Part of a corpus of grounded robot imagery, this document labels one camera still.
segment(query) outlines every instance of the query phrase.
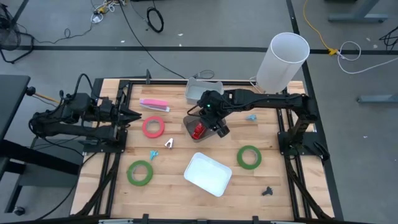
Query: white cylindrical container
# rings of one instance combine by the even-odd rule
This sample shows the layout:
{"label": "white cylindrical container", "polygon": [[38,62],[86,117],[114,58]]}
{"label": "white cylindrical container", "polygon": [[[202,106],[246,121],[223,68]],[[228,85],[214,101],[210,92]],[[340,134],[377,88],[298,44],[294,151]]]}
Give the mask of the white cylindrical container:
{"label": "white cylindrical container", "polygon": [[257,85],[267,93],[282,91],[309,55],[310,46],[300,35],[289,32],[276,35],[257,72]]}

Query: white tray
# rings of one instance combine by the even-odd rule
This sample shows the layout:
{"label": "white tray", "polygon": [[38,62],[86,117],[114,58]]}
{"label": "white tray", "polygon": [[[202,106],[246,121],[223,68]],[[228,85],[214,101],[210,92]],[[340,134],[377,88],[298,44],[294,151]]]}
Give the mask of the white tray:
{"label": "white tray", "polygon": [[216,197],[222,196],[232,170],[214,159],[197,152],[184,172],[184,178]]}

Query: small blue object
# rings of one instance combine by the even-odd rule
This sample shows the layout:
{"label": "small blue object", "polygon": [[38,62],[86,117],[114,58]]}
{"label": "small blue object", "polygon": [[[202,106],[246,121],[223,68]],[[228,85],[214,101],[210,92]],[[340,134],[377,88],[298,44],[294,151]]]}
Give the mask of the small blue object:
{"label": "small blue object", "polygon": [[246,117],[246,121],[255,121],[257,120],[257,117],[255,114],[249,115]]}
{"label": "small blue object", "polygon": [[154,160],[154,157],[157,156],[157,155],[159,155],[159,153],[157,151],[151,151],[150,152],[150,159]]}

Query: wooden table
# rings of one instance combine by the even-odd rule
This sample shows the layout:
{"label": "wooden table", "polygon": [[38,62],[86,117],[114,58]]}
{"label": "wooden table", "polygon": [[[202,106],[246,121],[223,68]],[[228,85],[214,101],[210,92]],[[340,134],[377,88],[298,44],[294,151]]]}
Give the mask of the wooden table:
{"label": "wooden table", "polygon": [[[105,79],[100,96],[115,99],[118,84],[118,79]],[[225,85],[224,88],[252,90],[251,86]],[[304,93],[303,83],[290,82],[288,91]],[[194,143],[182,123],[187,110],[192,107],[186,104],[184,93],[185,85],[133,86],[129,108],[142,113],[142,119],[132,122],[128,128],[127,147],[120,160],[111,216],[141,218],[144,213],[148,213],[150,218],[251,220],[252,216],[257,215],[260,220],[293,220],[284,157],[278,149],[276,110],[254,109],[233,113],[226,118],[231,130],[227,136],[220,138],[214,135]],[[140,98],[168,101],[170,112],[141,108]],[[245,117],[250,114],[256,114],[257,121],[246,121]],[[148,139],[142,133],[142,123],[154,115],[165,121],[165,132],[159,138]],[[171,150],[164,146],[170,138],[174,138]],[[256,146],[262,154],[261,165],[254,170],[245,170],[236,161],[239,148],[248,144]],[[149,160],[150,150],[159,152],[153,161]],[[202,152],[232,169],[233,175],[223,196],[215,197],[183,178],[183,173],[196,152]],[[103,157],[103,154],[95,155],[82,168],[71,213],[79,211],[96,190]],[[250,159],[249,157],[250,155],[245,156],[244,159]],[[321,160],[317,156],[301,158],[308,191],[319,206],[333,216]],[[150,162],[154,169],[152,180],[143,187],[131,185],[126,177],[127,168],[138,160]],[[144,176],[144,172],[137,170],[136,178]],[[261,193],[267,186],[273,189],[274,194],[262,196]],[[296,193],[300,216],[304,217],[301,195],[297,188]]]}

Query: white clip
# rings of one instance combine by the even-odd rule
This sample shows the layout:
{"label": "white clip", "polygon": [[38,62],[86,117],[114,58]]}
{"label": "white clip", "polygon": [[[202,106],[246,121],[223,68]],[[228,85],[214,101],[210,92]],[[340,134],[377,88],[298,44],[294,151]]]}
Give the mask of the white clip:
{"label": "white clip", "polygon": [[167,148],[171,149],[173,148],[173,138],[170,138],[166,144],[164,144],[164,146],[166,146]]}

